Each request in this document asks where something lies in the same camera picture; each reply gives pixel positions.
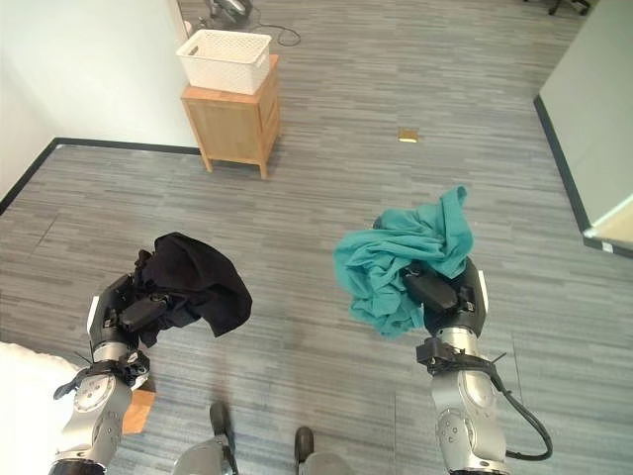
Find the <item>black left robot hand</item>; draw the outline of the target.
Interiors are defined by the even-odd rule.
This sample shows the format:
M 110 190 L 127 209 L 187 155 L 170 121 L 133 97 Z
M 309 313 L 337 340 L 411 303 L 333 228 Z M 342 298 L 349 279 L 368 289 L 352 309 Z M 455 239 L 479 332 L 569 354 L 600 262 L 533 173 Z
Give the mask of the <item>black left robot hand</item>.
M 166 313 L 169 297 L 141 275 L 153 254 L 140 250 L 135 269 L 93 298 L 87 331 L 92 348 L 107 342 L 137 347 L 140 333 Z

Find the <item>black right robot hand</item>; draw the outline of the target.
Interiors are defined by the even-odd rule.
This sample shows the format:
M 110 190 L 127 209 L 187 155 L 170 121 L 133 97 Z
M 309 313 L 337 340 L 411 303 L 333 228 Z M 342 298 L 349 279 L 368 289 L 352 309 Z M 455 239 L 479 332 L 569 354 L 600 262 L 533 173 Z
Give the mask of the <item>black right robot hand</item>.
M 423 324 L 431 335 L 461 328 L 481 336 L 488 311 L 479 269 L 470 257 L 454 278 L 421 261 L 412 262 L 400 275 L 407 295 L 422 308 Z

